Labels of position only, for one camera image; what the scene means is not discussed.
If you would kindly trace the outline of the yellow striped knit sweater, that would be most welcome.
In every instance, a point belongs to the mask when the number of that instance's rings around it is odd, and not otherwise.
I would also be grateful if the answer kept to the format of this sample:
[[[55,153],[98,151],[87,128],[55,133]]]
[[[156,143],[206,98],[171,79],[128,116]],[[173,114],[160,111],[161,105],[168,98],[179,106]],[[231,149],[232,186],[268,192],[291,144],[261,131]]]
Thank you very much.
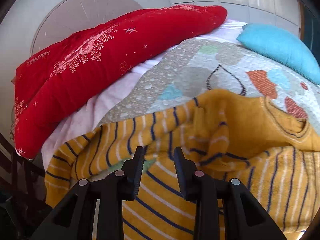
[[[45,176],[46,202],[57,203],[71,180],[90,178],[145,148],[136,200],[123,205],[126,239],[192,239],[196,207],[179,193],[174,149],[215,179],[238,178],[287,238],[319,209],[319,135],[304,109],[285,99],[246,98],[215,89],[183,105],[105,124],[65,142]]]

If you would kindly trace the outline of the white bed sheet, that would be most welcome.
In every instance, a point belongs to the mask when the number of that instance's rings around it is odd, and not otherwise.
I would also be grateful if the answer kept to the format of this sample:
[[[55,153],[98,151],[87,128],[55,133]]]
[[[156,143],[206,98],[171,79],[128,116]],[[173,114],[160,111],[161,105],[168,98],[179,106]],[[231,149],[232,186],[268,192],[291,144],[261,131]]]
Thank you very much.
[[[107,89],[90,98],[79,110],[63,119],[41,148],[44,169],[48,168],[54,152],[64,142],[92,131],[109,110],[129,95],[139,79],[174,48],[133,67]]]

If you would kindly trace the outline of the patterned quilted bedspread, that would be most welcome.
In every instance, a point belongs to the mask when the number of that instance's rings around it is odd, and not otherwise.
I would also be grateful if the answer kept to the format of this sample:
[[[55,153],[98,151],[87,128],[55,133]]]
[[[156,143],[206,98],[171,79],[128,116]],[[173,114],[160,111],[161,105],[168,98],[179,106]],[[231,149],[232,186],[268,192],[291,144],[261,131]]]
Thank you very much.
[[[168,51],[99,124],[179,106],[212,89],[250,98],[267,97],[279,109],[306,118],[319,130],[319,87],[240,45],[189,39]]]

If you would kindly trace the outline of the red patterned blanket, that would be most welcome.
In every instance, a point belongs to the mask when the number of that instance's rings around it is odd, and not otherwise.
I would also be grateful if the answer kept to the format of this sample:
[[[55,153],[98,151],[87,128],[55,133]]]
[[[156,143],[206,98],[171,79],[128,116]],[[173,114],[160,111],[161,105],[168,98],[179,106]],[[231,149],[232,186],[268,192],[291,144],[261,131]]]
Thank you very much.
[[[140,9],[72,34],[16,69],[14,142],[33,159],[58,124],[131,68],[227,18],[220,5]]]

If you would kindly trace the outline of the blue knit pillow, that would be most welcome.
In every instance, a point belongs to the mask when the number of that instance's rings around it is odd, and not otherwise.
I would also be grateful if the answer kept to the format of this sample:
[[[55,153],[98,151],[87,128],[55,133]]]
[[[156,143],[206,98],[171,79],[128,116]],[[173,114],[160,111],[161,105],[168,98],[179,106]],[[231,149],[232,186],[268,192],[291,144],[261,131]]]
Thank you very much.
[[[237,41],[245,48],[277,61],[315,85],[319,85],[319,64],[310,49],[295,35],[274,25],[249,23]]]

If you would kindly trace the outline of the round beige headboard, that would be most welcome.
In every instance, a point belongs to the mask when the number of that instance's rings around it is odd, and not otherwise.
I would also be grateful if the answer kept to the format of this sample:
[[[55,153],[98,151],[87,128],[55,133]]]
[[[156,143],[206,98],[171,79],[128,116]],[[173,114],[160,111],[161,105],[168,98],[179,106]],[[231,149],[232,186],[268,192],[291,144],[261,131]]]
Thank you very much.
[[[142,9],[134,0],[63,0],[39,25],[30,56],[73,33],[94,28],[128,12]]]

